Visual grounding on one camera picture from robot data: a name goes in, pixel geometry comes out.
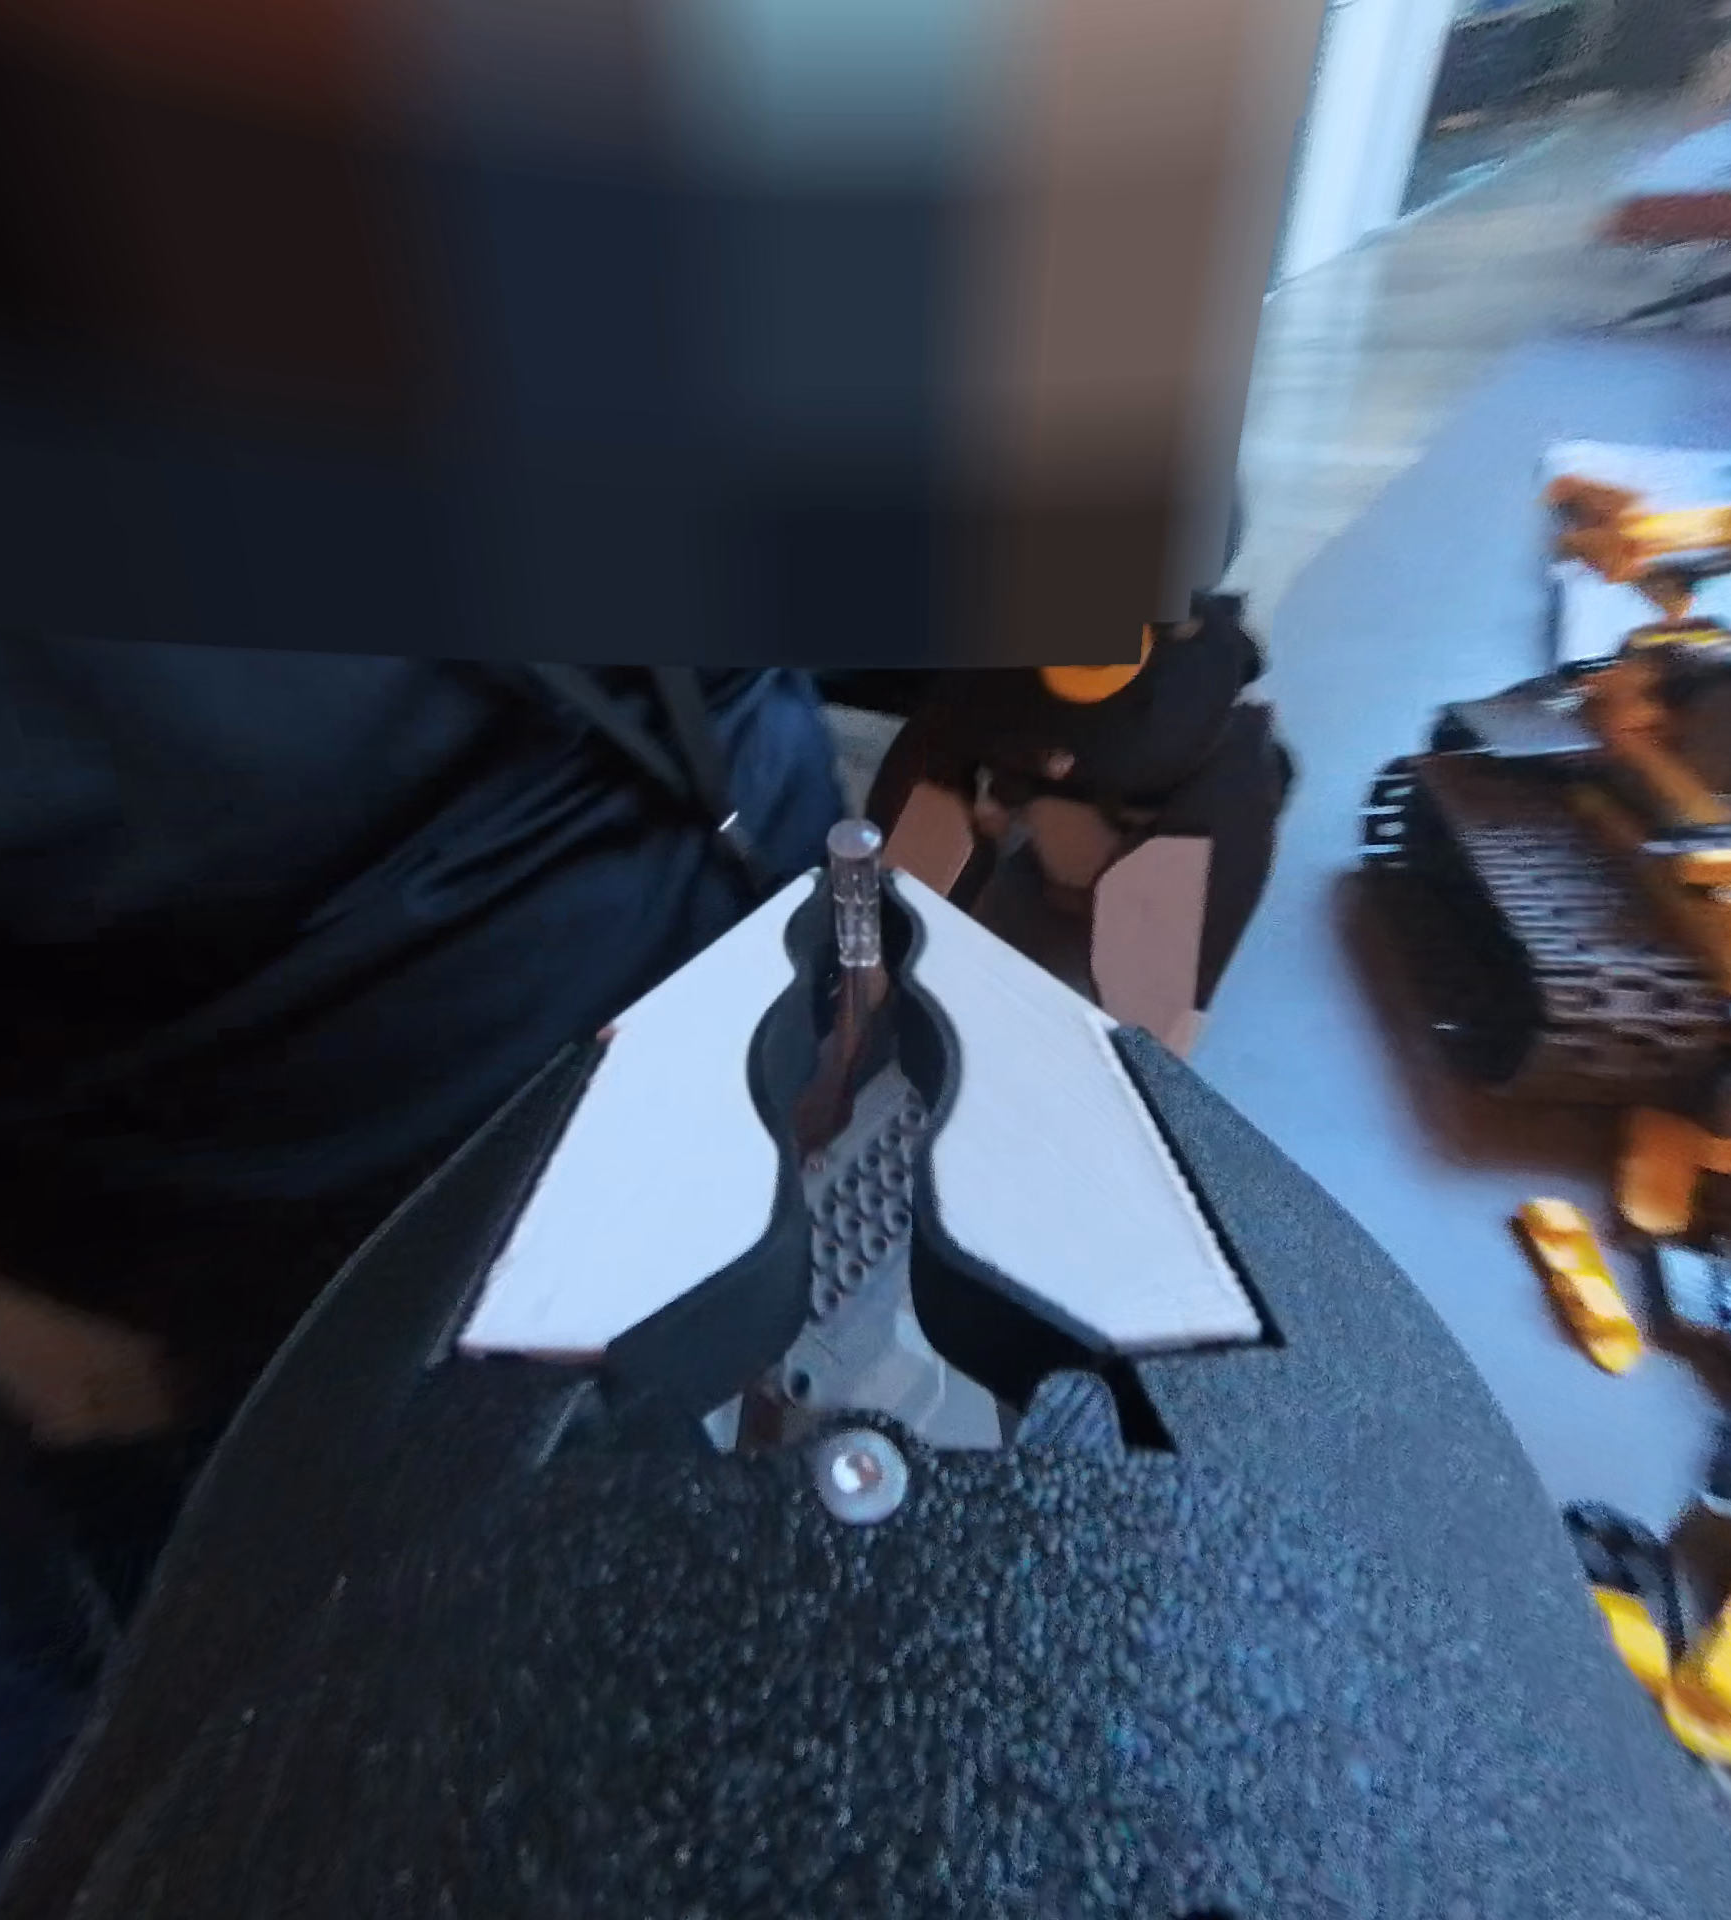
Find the yellow tracked toy vehicle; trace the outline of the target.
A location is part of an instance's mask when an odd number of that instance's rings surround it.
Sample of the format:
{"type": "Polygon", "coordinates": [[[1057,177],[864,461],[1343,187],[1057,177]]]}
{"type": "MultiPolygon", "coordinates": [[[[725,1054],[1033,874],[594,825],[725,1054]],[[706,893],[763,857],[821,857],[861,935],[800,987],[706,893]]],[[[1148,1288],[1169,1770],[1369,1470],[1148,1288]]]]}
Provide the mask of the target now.
{"type": "Polygon", "coordinates": [[[1731,629],[1639,627],[1441,706],[1360,869],[1449,1068],[1524,1100],[1731,1079],[1731,629]]]}

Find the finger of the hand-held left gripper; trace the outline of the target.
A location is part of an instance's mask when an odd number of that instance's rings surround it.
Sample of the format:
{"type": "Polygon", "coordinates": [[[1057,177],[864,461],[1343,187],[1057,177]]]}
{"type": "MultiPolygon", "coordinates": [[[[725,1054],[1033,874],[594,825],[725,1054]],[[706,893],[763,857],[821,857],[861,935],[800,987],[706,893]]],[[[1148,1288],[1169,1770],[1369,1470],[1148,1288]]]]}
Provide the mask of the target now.
{"type": "Polygon", "coordinates": [[[1021,806],[996,794],[987,773],[970,782],[880,773],[867,816],[882,831],[885,864],[976,920],[991,920],[1021,869],[1032,834],[1021,806]]]}
{"type": "Polygon", "coordinates": [[[1274,831],[1160,832],[1094,885],[1092,980],[1102,1009],[1188,1060],[1214,997],[1259,913],[1274,831]]]}

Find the long yellow panel piece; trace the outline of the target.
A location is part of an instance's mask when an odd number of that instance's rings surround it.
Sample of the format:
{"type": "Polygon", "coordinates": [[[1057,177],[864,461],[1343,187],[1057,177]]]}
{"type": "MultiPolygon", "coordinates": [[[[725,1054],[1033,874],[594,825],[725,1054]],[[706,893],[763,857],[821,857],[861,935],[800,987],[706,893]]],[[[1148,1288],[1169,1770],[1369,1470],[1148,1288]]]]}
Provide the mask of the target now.
{"type": "Polygon", "coordinates": [[[1573,1348],[1599,1372],[1627,1377],[1645,1356],[1645,1337],[1632,1317],[1594,1222],[1573,1202],[1525,1198],[1512,1229],[1543,1280],[1550,1310],[1573,1348]]]}

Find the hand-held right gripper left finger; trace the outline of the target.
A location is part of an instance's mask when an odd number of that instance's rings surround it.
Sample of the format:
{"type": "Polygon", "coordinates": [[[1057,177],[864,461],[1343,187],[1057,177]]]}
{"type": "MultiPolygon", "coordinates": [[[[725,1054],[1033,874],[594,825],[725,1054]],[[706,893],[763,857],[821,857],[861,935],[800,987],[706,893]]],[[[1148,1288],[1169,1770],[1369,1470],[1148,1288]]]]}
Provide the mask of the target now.
{"type": "Polygon", "coordinates": [[[795,1106],[823,1025],[826,886],[739,920],[614,1022],[456,1350],[714,1412],[804,1327],[795,1106]]]}

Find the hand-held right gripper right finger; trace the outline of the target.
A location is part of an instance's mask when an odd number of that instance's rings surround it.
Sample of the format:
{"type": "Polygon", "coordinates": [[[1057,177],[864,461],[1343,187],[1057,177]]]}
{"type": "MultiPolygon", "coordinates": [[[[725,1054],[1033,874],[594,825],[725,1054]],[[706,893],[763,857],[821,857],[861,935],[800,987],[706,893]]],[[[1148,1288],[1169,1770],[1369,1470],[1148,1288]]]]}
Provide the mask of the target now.
{"type": "Polygon", "coordinates": [[[1276,1344],[1117,1025],[914,874],[889,878],[886,910],[931,1107],[913,1187],[926,1342],[1012,1410],[1049,1375],[1137,1396],[1141,1362],[1276,1344]]]}

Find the clear-handled screwdriver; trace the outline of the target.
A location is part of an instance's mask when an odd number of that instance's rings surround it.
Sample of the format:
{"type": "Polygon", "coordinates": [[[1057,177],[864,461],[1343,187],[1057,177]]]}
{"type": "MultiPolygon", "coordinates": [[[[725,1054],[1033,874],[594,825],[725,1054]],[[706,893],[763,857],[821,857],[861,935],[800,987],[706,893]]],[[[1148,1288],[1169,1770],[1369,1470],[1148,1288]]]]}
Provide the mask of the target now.
{"type": "Polygon", "coordinates": [[[882,832],[843,819],[826,834],[826,893],[833,922],[828,1022],[812,1075],[793,1106],[793,1144],[804,1173],[823,1172],[847,1131],[861,1086],[882,1068],[892,978],[882,937],[882,832]]]}

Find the grey studded battery box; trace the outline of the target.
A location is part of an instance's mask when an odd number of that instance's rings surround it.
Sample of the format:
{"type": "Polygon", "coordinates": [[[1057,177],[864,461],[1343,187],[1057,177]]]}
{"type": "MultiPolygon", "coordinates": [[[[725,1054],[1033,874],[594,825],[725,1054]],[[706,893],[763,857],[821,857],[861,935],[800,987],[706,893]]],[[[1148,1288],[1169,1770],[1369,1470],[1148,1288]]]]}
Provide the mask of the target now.
{"type": "Polygon", "coordinates": [[[913,1308],[914,1180],[928,1110],[900,1068],[856,1095],[847,1128],[804,1175],[810,1308],[755,1391],[714,1410],[714,1446],[795,1443],[840,1415],[882,1415],[940,1452],[996,1452],[1018,1419],[956,1372],[913,1308]]]}

